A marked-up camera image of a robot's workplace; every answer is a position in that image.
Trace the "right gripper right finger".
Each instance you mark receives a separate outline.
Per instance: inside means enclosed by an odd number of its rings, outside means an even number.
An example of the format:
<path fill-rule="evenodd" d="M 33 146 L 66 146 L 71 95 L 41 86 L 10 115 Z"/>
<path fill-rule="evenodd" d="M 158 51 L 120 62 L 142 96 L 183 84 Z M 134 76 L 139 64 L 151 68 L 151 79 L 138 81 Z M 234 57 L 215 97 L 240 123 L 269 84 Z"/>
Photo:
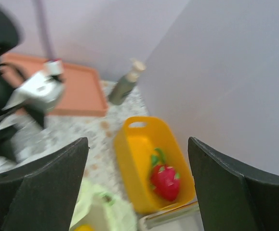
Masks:
<path fill-rule="evenodd" d="M 279 176 L 227 156 L 197 138 L 188 158 L 206 231 L 279 231 Z"/>

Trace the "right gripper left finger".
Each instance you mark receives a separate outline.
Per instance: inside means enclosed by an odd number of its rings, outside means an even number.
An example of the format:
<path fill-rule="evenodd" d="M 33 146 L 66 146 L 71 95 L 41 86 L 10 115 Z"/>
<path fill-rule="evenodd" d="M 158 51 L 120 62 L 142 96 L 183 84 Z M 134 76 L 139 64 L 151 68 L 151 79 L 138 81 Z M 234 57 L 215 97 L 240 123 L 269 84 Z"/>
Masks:
<path fill-rule="evenodd" d="M 89 146 L 86 137 L 0 173 L 0 231 L 67 231 Z"/>

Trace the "green plastic grocery bag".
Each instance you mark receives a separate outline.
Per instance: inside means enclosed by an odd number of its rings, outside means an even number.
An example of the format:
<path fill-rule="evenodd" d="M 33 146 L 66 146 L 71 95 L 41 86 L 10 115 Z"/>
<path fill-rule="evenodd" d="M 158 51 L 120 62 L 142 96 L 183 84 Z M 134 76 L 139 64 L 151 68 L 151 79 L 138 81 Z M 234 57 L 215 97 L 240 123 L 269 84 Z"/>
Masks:
<path fill-rule="evenodd" d="M 83 178 L 69 229 L 84 224 L 95 231 L 136 231 L 137 217 L 130 202 Z"/>

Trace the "red dragon fruit toy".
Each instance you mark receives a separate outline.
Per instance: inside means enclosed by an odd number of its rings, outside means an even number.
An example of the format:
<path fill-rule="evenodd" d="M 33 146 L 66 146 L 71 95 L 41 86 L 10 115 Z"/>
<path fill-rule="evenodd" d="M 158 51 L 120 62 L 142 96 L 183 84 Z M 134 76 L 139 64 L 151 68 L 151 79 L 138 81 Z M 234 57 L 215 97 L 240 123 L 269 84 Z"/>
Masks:
<path fill-rule="evenodd" d="M 166 162 L 162 149 L 155 148 L 151 156 L 150 185 L 155 194 L 162 199 L 173 202 L 180 192 L 180 175 L 174 167 Z"/>

